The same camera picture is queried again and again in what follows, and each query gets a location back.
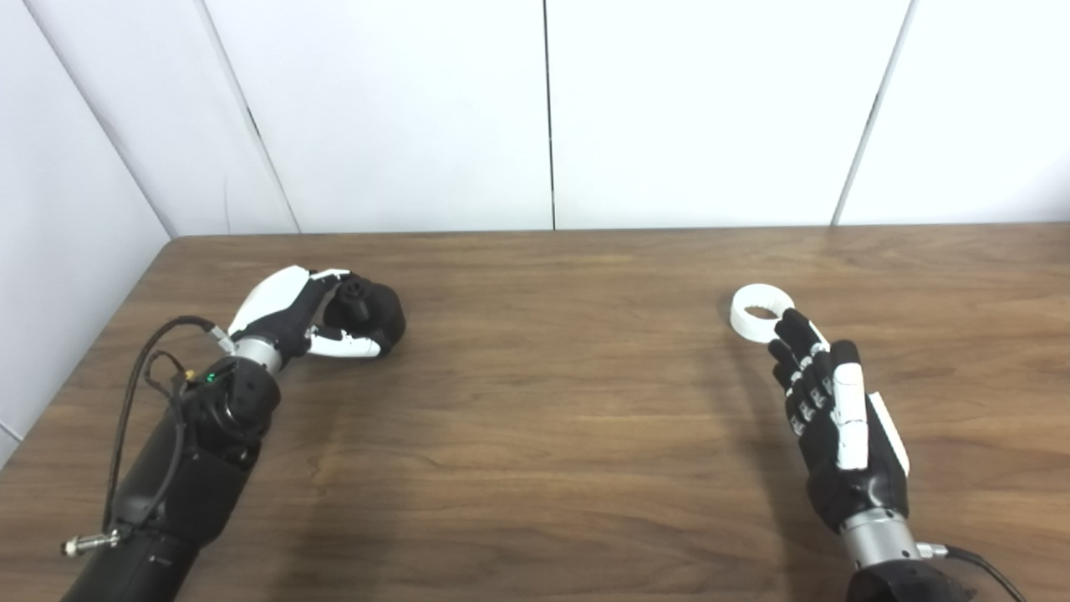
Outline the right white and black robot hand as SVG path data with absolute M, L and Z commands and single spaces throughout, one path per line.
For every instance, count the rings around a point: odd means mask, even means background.
M 908 518 L 905 450 L 868 390 L 859 348 L 849 339 L 825 342 L 808 317 L 790 308 L 766 349 L 817 518 L 834 531 L 870 510 Z

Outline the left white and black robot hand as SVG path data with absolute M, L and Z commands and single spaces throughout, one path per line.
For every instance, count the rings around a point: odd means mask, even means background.
M 309 271 L 297 264 L 263 279 L 243 300 L 227 334 L 234 342 L 229 355 L 251 360 L 277 374 L 291 360 L 314 355 L 369 360 L 389 353 L 386 343 L 360 336 L 353 325 L 317 324 L 328 293 L 360 284 L 347 269 Z

